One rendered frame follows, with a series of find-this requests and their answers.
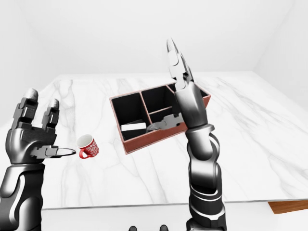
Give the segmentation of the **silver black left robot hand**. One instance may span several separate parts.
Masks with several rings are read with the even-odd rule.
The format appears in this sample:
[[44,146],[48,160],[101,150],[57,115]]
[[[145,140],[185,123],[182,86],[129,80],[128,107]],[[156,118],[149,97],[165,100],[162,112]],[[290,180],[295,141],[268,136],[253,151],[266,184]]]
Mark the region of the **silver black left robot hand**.
[[60,112],[57,99],[49,103],[43,115],[42,127],[32,126],[38,97],[37,90],[31,88],[16,106],[5,144],[11,164],[39,164],[46,158],[60,158],[76,153],[73,149],[54,145]]

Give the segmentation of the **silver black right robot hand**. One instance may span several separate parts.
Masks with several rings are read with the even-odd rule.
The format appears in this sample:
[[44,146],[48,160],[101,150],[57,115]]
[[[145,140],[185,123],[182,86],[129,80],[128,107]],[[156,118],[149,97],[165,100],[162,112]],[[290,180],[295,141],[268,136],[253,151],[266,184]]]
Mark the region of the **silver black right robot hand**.
[[147,131],[169,129],[184,122],[188,128],[195,128],[207,124],[206,108],[203,97],[194,82],[192,72],[182,53],[178,50],[172,38],[167,39],[167,53],[169,72],[176,80],[175,98],[180,112],[165,116],[161,121],[147,127]]

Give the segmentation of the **red-brown desk caddy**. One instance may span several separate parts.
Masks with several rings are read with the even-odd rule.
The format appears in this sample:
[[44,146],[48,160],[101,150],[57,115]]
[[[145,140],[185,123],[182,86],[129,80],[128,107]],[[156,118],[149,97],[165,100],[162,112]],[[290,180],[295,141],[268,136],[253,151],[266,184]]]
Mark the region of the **red-brown desk caddy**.
[[175,90],[175,84],[172,83],[110,98],[126,154],[187,130],[184,123],[174,128],[149,132],[145,129],[122,130],[123,125],[145,123],[148,126],[177,112],[179,107],[175,99]]

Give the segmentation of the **white book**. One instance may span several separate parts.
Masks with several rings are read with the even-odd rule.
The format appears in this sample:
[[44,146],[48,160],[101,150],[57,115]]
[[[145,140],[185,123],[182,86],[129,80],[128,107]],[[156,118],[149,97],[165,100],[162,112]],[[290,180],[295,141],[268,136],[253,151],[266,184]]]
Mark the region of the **white book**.
[[132,124],[125,124],[121,126],[121,131],[130,131],[130,130],[142,130],[146,129],[146,123],[132,123]]

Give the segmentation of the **red patterned mug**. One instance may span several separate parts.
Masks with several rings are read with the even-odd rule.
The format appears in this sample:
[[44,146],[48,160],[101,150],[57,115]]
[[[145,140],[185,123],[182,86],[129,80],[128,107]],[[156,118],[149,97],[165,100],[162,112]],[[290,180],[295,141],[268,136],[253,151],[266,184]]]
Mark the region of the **red patterned mug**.
[[82,135],[77,139],[77,146],[80,149],[79,157],[86,159],[89,157],[95,157],[99,153],[99,147],[90,134]]

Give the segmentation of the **brown wooden board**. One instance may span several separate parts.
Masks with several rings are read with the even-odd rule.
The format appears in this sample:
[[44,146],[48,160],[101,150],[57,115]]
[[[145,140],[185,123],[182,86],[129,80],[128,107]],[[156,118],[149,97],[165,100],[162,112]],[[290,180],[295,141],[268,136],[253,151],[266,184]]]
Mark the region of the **brown wooden board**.
[[308,209],[308,200],[268,202],[274,214]]

